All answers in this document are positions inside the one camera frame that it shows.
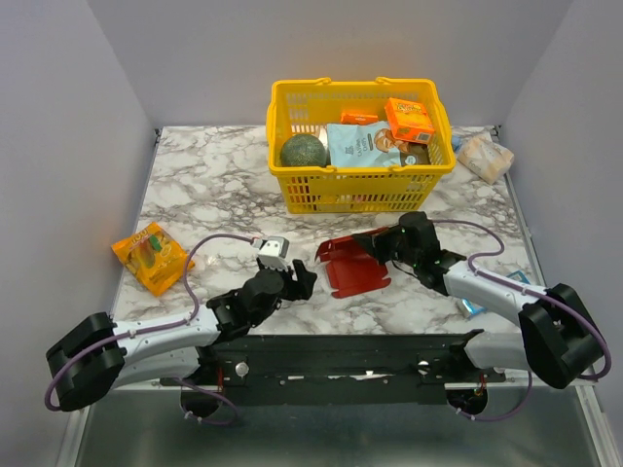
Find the red paper box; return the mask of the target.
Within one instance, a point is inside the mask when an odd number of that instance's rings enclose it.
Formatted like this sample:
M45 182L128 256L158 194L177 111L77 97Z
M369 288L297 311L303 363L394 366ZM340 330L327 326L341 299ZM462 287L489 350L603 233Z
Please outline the red paper box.
M366 253L352 235L322 242L315 258L325 265L336 299L384 289L391 283L387 267Z

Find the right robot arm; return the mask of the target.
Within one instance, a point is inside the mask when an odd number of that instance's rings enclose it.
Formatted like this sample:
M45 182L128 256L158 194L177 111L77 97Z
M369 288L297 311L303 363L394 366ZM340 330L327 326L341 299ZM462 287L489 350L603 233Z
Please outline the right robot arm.
M409 212L397 225L356 233L354 241L379 264L410 268L424 287L444 296L467 299L502 316L519 333L496 336L480 331L448 357L450 374L468 381L483 369L535 373L557 389L578 378L599 379L612 365L605 339L577 293L565 284L553 288L511 280L441 247L434 221L421 211ZM594 375L588 369L602 361Z

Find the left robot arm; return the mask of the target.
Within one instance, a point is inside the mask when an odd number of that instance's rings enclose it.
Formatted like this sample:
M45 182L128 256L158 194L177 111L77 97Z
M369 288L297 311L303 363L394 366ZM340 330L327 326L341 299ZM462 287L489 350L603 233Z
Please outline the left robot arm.
M238 288L195 303L192 310L143 321L115 321L94 313L50 347L52 380L44 404L51 412L73 412L102 399L112 388L148 379L209 382L214 358L187 348L234 341L268 319L284 301L311 298L317 275L300 260L286 270L260 269Z

